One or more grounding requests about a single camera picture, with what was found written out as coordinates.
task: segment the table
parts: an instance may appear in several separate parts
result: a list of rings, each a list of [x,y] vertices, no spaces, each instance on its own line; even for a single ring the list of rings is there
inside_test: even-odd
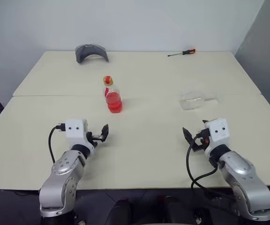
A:
[[[123,104],[112,114],[100,96],[13,97],[0,115],[0,189],[41,188],[52,166],[49,132],[66,119],[87,119],[94,134],[109,124],[108,139],[89,158],[78,189],[189,187],[182,127],[195,134],[202,120],[218,117],[228,120],[230,148],[270,185],[270,105],[262,95],[223,96],[192,111],[183,111],[175,95],[124,97]],[[55,158],[67,147],[64,132],[55,132]],[[202,151],[191,154],[190,167],[194,176],[213,169]],[[220,173],[201,183],[228,186]]]
[[[178,95],[184,90],[260,94],[231,52],[108,52],[75,60],[75,52],[46,52],[14,96],[102,96],[103,77],[111,75],[123,97]]]

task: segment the yellow bottle cap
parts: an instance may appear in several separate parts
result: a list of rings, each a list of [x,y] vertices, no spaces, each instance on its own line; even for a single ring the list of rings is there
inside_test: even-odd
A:
[[[110,86],[113,84],[112,77],[110,76],[104,76],[104,85],[105,86]]]

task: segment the clear plastic container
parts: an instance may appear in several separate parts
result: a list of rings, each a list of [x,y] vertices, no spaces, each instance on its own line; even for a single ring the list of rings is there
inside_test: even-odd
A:
[[[112,113],[120,113],[122,110],[122,102],[119,89],[113,84],[110,76],[104,77],[104,96],[108,104],[108,109]]]
[[[180,94],[179,104],[183,110],[191,110],[201,107],[205,101],[216,99],[216,94],[207,96],[197,90],[191,90]]]

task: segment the black cable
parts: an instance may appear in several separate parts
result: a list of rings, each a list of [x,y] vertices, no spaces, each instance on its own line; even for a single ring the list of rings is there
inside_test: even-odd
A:
[[[204,178],[204,177],[208,177],[208,176],[214,174],[217,170],[218,170],[218,167],[216,166],[216,167],[214,168],[214,170],[212,170],[211,172],[206,173],[206,174],[203,174],[203,175],[201,175],[201,176],[195,178],[194,182],[191,183],[191,187],[190,187],[191,190],[193,190],[193,186],[194,186],[195,182],[197,182],[199,179],[202,179],[202,178]]]
[[[29,195],[28,193],[19,193],[19,192],[16,192],[16,191],[12,191],[14,194],[18,195],[18,196],[27,196]]]
[[[231,200],[234,201],[234,197],[232,197],[232,196],[226,195],[226,194],[221,193],[219,191],[215,191],[215,190],[211,190],[211,189],[205,188],[204,186],[202,186],[201,184],[199,184],[197,181],[195,181],[195,179],[191,175],[190,168],[189,168],[189,154],[190,154],[190,151],[192,149],[192,146],[194,145],[194,143],[195,143],[195,141],[196,141],[197,138],[198,138],[197,136],[194,137],[194,139],[192,140],[192,142],[191,142],[191,144],[190,144],[190,146],[188,148],[187,154],[186,154],[186,169],[187,169],[187,172],[188,172],[188,175],[189,175],[190,179],[192,180],[192,182],[194,184],[196,184],[197,186],[199,186],[204,191],[206,191],[206,192],[212,192],[212,193],[214,193],[216,195],[223,196],[223,197],[226,197],[226,198],[231,199]]]
[[[104,193],[109,197],[111,198],[112,201],[114,201],[116,203],[116,201],[104,190]]]
[[[220,211],[226,212],[226,213],[228,213],[228,214],[230,214],[230,215],[232,215],[232,216],[234,216],[236,218],[239,217],[235,212],[232,212],[231,210],[227,210],[227,209],[225,209],[223,207],[220,207],[218,205],[210,204],[210,203],[207,203],[207,202],[204,202],[204,204],[206,206],[210,207],[210,208],[213,208],[213,209],[216,209],[216,210],[220,210]]]
[[[51,138],[52,138],[52,135],[53,135],[53,132],[54,132],[55,129],[57,129],[57,127],[52,128],[52,130],[50,132],[50,135],[49,135],[49,140],[48,140],[49,150],[50,150],[50,154],[51,154],[51,157],[52,157],[52,163],[55,163],[55,158],[54,158],[54,155],[53,155],[53,152],[52,152]]]
[[[148,192],[148,190],[145,190],[144,194],[142,195],[142,197],[140,198],[140,200],[138,201],[138,203],[141,202],[141,200],[143,199],[143,197],[145,197],[145,194]]]

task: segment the red liquid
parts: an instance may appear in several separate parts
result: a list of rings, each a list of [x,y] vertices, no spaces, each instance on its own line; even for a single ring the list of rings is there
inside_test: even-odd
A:
[[[120,95],[117,92],[110,92],[107,94],[106,102],[108,104],[108,109],[112,113],[120,113],[122,109],[122,102]]]

